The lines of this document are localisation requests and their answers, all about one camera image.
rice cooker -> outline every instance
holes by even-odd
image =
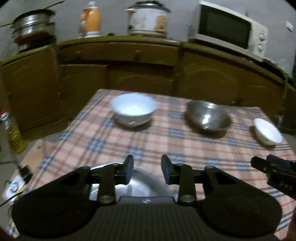
[[[128,34],[152,37],[167,36],[168,14],[171,12],[158,1],[136,2],[126,9]]]

drawer handle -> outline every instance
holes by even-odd
[[[7,94],[7,98],[8,98],[9,100],[12,100],[12,99],[13,99],[13,94],[12,94],[12,92],[9,92],[9,93]]]

cooking oil bottle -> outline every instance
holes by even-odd
[[[4,123],[11,151],[15,154],[22,153],[27,148],[28,142],[22,138],[15,119],[10,117],[8,112],[2,111],[0,120]]]

microwave oven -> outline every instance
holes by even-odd
[[[189,31],[194,39],[222,46],[263,61],[268,29],[231,9],[199,1]]]

metal bowl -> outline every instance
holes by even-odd
[[[194,124],[208,132],[226,131],[231,126],[231,118],[224,109],[207,101],[190,101],[187,103],[186,115]]]
[[[91,170],[100,168],[109,164],[116,165],[117,163],[104,163],[92,166]],[[89,195],[90,200],[96,200],[98,196],[99,184],[93,184]],[[153,174],[147,172],[141,167],[134,166],[133,174],[128,185],[115,186],[117,201],[121,196],[137,196],[137,197],[155,197],[155,196],[170,196],[168,185],[162,183]]]

